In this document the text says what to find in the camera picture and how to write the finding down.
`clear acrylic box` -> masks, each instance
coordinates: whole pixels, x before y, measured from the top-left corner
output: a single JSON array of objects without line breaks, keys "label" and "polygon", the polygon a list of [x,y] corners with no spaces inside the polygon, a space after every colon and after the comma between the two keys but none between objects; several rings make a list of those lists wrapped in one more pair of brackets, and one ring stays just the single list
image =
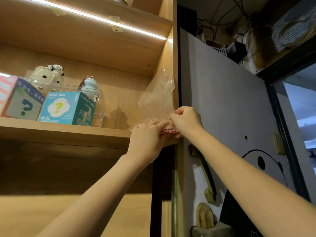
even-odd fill
[{"label": "clear acrylic box", "polygon": [[45,97],[48,95],[49,92],[78,92],[81,91],[85,95],[89,97],[90,100],[95,104],[95,112],[93,116],[93,123],[92,126],[94,127],[102,127],[103,126],[103,120],[106,114],[105,109],[105,100],[104,96],[101,90],[94,90],[91,89],[91,91],[88,88],[84,88],[84,90],[81,90],[81,87],[74,87],[74,86],[68,86],[58,83],[46,83],[44,81],[38,81],[34,79],[24,78],[20,76],[15,75],[9,75],[0,73],[1,77],[18,77],[21,78],[27,82],[29,82],[31,85],[33,85],[35,88],[38,89],[44,95]]}]

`question mark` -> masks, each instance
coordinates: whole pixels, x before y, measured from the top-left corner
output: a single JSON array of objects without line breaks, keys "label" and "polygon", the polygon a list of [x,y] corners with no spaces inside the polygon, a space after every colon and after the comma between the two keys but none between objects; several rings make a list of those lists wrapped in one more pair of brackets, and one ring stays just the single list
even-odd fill
[{"label": "question mark", "polygon": [[24,108],[23,108],[23,110],[24,110],[25,112],[24,112],[24,111],[21,112],[21,115],[25,116],[26,111],[30,111],[30,110],[33,109],[33,104],[30,103],[30,102],[29,102],[28,100],[26,100],[26,99],[24,99],[24,100],[22,101],[22,103],[23,103],[24,105],[28,105],[28,107],[24,107]]},{"label": "question mark", "polygon": [[55,111],[55,113],[58,113],[58,110],[59,110],[60,108],[62,108],[62,107],[64,106],[64,104],[61,103],[61,102],[57,102],[57,103],[55,104],[55,106],[57,106],[57,108],[56,108],[57,111]]}]

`teal box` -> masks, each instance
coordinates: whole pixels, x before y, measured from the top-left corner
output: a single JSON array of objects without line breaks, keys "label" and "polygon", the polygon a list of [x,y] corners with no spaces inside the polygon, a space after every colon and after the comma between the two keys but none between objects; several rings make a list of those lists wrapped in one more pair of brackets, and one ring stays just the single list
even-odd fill
[{"label": "teal box", "polygon": [[82,92],[49,92],[38,121],[91,126],[95,104]]}]

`striped box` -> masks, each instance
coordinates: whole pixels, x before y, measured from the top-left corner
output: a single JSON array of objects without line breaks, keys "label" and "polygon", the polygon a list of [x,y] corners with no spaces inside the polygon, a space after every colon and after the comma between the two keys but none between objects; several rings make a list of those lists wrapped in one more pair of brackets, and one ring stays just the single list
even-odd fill
[{"label": "striped box", "polygon": [[29,82],[0,74],[0,116],[37,120],[45,97]]}]

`yellow question mark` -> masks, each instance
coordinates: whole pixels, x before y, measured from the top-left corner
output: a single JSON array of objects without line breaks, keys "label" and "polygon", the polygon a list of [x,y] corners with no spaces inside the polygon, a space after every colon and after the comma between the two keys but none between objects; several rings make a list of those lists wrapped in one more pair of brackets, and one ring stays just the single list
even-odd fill
[{"label": "yellow question mark", "polygon": [[60,108],[62,108],[63,106],[64,106],[64,104],[63,103],[61,103],[61,102],[57,102],[56,104],[55,104],[55,106],[57,106],[57,111],[55,111],[55,113],[58,113],[58,110],[60,109]]}]

